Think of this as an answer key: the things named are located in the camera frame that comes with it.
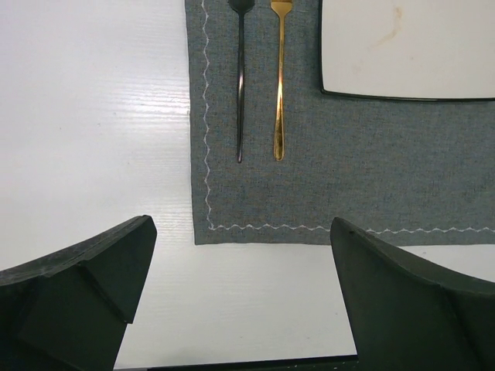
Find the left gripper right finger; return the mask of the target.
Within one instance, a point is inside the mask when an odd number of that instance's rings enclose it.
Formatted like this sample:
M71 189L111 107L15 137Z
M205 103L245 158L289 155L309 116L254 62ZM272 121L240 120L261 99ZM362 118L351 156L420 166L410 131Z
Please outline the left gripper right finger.
M330 242L362 370L492 370L494 284L336 217Z

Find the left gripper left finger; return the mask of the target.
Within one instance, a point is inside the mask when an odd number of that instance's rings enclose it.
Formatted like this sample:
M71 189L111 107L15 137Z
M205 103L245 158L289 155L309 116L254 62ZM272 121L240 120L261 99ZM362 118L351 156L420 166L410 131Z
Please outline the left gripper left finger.
M1 272L3 370L112 370L135 320L157 229L136 216Z

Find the grey cloth placemat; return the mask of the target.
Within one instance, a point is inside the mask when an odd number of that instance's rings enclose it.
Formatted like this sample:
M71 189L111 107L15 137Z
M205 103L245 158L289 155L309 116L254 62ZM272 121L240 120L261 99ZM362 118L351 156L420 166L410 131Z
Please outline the grey cloth placemat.
M194 240L327 244L340 217L397 246L494 242L494 105L367 100L319 88L319 4L285 31L285 157L273 155L278 17L245 18L244 148L236 156L238 17L185 4Z

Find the white rectangular plate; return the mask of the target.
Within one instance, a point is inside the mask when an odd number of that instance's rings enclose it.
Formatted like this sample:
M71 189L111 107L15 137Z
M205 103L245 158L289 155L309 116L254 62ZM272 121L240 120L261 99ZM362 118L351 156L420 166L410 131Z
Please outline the white rectangular plate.
M326 94L494 99L492 1L322 1Z

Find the copper coloured small object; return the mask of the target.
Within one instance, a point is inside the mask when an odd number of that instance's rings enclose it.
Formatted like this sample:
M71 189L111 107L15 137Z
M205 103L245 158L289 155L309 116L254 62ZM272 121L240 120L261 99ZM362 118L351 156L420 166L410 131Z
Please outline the copper coloured small object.
M284 122L284 60L285 60L285 18L290 13L293 0L273 0L271 9L279 19L278 37L278 88L277 106L275 115L275 131L273 154L276 161L281 161L285 157L285 122Z

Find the black metal fork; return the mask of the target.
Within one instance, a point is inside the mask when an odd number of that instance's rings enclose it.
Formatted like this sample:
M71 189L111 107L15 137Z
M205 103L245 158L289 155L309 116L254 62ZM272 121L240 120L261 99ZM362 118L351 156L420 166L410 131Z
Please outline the black metal fork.
M244 139L244 17L254 8L253 0L229 0L229 6L238 15L238 48L237 48L237 162L243 158Z

